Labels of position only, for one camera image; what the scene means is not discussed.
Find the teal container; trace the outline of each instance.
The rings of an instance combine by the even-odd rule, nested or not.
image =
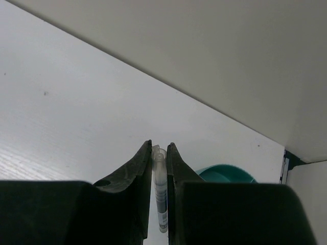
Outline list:
[[[256,183],[256,180],[239,167],[218,164],[196,171],[205,181],[217,183]]]

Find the clear plastic vial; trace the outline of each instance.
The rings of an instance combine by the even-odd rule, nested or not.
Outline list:
[[[152,147],[152,170],[159,229],[165,233],[168,229],[166,151],[158,145]]]

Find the black plastic part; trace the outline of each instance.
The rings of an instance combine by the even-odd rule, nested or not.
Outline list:
[[[289,151],[285,151],[284,157],[289,159],[288,171],[292,170],[296,166],[308,164],[306,162],[303,162],[300,158],[290,153]]]
[[[143,244],[148,234],[151,141],[94,185],[0,181],[0,244]]]
[[[316,244],[286,185],[204,182],[167,149],[169,244]]]

